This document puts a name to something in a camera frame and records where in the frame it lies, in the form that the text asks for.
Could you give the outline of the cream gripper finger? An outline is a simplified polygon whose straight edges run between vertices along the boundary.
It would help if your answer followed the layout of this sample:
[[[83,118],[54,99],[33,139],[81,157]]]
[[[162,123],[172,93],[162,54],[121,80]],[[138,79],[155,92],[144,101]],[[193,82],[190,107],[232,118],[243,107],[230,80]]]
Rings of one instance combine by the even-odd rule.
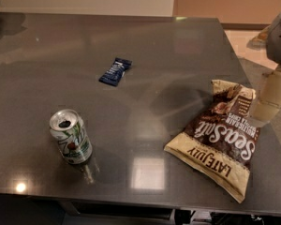
[[[256,128],[268,124],[281,111],[281,66],[263,75],[257,100],[250,111],[249,122]]]

